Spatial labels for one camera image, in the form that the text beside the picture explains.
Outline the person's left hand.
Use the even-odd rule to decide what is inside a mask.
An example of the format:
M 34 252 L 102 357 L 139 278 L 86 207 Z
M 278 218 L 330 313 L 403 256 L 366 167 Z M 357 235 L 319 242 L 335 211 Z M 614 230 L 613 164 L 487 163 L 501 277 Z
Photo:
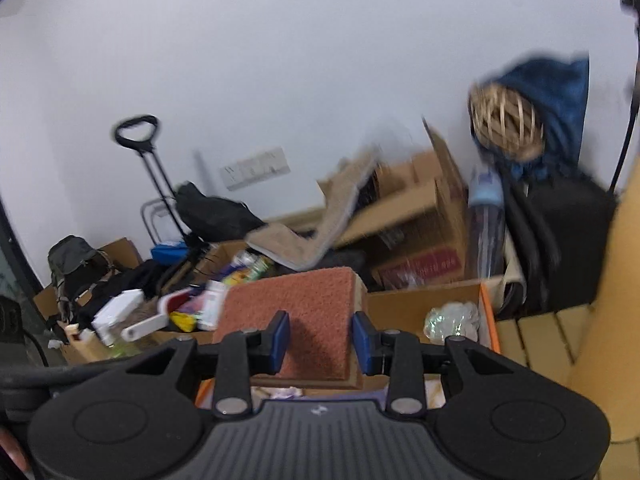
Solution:
M 20 471 L 28 471 L 28 463 L 20 445 L 12 434 L 3 428 L 0 429 L 0 445 Z

